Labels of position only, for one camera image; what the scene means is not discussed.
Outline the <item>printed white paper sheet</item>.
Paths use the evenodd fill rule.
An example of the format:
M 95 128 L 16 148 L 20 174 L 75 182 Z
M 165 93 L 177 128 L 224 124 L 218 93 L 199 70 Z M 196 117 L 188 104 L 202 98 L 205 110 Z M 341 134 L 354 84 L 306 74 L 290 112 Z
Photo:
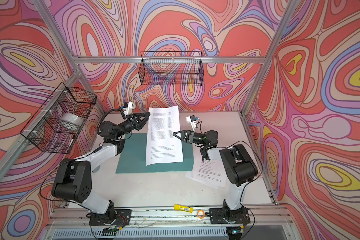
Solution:
M 182 141 L 173 133 L 181 130 L 178 106 L 149 108 L 146 165 L 184 161 Z

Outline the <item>teal paper folder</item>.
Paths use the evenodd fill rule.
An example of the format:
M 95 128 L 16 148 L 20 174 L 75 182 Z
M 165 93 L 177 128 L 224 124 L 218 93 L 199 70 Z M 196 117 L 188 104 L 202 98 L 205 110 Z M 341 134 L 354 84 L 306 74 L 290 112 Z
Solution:
M 188 172 L 193 169 L 194 151 L 190 144 L 182 144 L 183 162 L 146 165 L 147 134 L 132 134 L 120 154 L 116 174 Z

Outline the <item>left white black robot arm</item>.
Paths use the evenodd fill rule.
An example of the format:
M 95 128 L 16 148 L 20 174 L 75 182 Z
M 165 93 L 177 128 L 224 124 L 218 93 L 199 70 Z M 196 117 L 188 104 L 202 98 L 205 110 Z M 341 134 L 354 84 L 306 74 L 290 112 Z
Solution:
M 119 155 L 125 145 L 123 136 L 141 130 L 148 123 L 150 113 L 121 115 L 124 122 L 120 124 L 100 120 L 97 134 L 104 142 L 98 148 L 79 158 L 61 161 L 51 190 L 53 197 L 75 202 L 94 214 L 115 218 L 113 202 L 92 189 L 92 171 Z

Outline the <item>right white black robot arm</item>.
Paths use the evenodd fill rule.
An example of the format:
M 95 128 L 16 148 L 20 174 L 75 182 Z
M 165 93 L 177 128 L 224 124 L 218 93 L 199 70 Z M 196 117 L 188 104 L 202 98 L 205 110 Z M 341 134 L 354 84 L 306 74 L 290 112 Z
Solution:
M 258 168 L 246 148 L 242 144 L 218 147 L 219 134 L 214 130 L 203 134 L 183 130 L 174 132 L 173 136 L 187 144 L 200 145 L 203 160 L 223 163 L 223 169 L 231 184 L 223 206 L 210 208 L 206 213 L 211 224 L 249 224 L 249 209 L 244 207 L 242 199 L 247 185 L 258 175 Z

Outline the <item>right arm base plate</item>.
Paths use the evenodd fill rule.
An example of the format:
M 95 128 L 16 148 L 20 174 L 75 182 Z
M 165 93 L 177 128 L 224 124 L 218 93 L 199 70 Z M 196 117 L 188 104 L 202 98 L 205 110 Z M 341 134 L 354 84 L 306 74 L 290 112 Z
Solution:
M 246 208 L 230 210 L 229 208 L 210 208 L 206 215 L 210 218 L 211 224 L 242 224 L 246 226 L 251 219 Z

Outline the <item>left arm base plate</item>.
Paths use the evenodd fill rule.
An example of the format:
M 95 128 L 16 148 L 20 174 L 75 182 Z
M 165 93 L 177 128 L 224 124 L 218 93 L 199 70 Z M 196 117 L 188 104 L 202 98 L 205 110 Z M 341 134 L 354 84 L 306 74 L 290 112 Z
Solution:
M 119 226 L 125 227 L 129 225 L 131 218 L 131 209 L 115 209 L 114 213 L 105 214 L 88 213 L 90 226 Z

